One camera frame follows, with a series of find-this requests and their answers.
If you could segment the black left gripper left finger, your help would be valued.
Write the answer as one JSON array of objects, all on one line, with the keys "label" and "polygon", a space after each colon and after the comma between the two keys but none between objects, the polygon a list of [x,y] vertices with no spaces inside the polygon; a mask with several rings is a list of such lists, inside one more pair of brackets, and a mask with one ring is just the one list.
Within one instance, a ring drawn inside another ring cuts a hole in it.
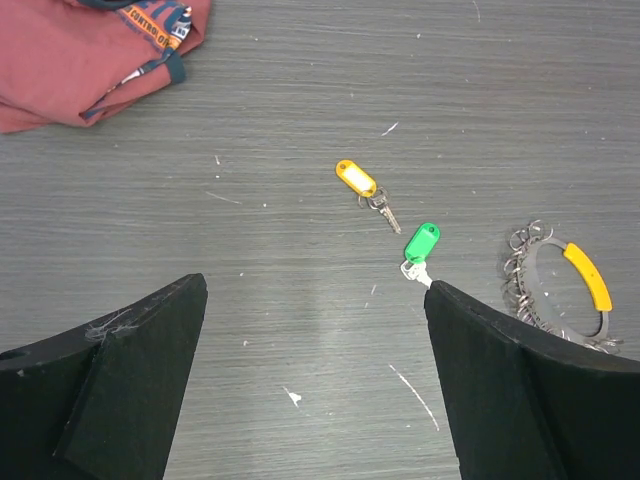
[{"label": "black left gripper left finger", "polygon": [[2,352],[2,478],[163,478],[207,299],[189,274]]}]

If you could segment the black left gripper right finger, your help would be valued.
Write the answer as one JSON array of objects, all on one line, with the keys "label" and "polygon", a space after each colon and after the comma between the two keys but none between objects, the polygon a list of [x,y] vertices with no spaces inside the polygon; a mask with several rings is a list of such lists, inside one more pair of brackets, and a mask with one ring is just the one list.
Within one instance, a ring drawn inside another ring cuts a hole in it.
[{"label": "black left gripper right finger", "polygon": [[462,478],[638,478],[638,361],[560,339],[442,280],[424,310]]}]

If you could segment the large keyring with yellow grip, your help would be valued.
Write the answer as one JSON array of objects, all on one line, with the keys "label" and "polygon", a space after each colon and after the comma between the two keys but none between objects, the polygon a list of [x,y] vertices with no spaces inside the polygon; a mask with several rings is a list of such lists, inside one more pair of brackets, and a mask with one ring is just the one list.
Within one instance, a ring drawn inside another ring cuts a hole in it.
[{"label": "large keyring with yellow grip", "polygon": [[541,220],[507,236],[502,295],[518,320],[582,347],[617,354],[613,302],[602,274],[574,241]]}]

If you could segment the key with green tag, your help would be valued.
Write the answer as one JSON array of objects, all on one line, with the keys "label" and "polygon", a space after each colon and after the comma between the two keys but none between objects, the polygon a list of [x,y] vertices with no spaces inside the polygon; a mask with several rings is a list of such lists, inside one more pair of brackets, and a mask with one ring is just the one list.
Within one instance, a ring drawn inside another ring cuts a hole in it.
[{"label": "key with green tag", "polygon": [[407,280],[418,282],[427,290],[433,282],[428,273],[427,259],[439,242],[440,236],[440,229],[436,224],[422,224],[406,245],[405,261],[400,265],[400,271]]}]

